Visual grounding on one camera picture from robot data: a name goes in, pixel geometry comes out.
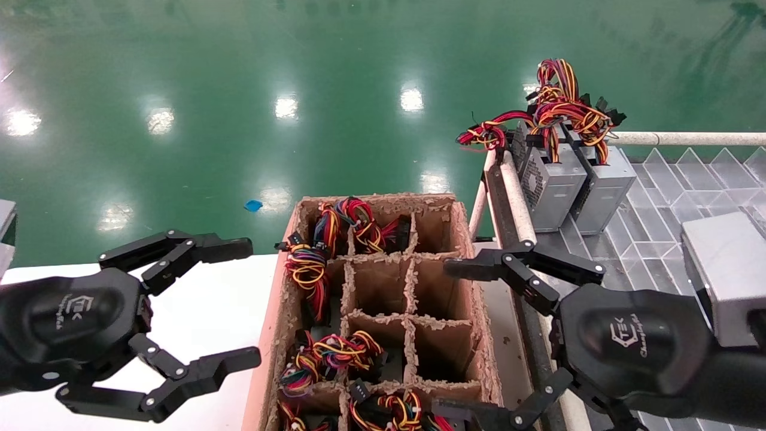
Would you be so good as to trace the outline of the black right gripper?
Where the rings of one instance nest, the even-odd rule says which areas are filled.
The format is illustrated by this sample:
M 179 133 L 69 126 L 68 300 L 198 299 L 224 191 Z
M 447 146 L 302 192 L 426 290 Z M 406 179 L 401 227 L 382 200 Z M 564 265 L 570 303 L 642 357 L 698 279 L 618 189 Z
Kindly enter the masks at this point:
M 560 302 L 538 272 L 578 289 Z M 764 354 L 720 346 L 695 298 L 605 289 L 597 286 L 605 272 L 596 262 L 531 241 L 446 259 L 446 275 L 505 281 L 539 314 L 555 315 L 558 360 L 572 373 L 559 368 L 515 410 L 438 397 L 432 413 L 479 430 L 533 430 L 575 378 L 583 400 L 596 408 L 624 405 L 657 417 L 764 428 Z

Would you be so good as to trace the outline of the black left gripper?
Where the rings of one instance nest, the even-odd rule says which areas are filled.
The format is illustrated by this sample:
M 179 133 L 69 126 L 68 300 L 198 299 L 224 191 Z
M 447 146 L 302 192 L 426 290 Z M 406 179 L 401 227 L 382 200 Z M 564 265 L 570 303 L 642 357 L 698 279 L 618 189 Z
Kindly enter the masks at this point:
M 184 365 L 143 335 L 151 303 L 197 263 L 246 259 L 249 238 L 214 233 L 158 233 L 99 256 L 107 268 L 82 277 L 5 284 L 1 298 L 2 395 L 49 390 L 74 414 L 164 422 L 189 399 L 221 389 L 226 377 L 257 368 L 260 350 L 246 347 Z M 142 281 L 127 272 L 148 265 Z M 164 377 L 149 393 L 94 387 L 135 357 Z

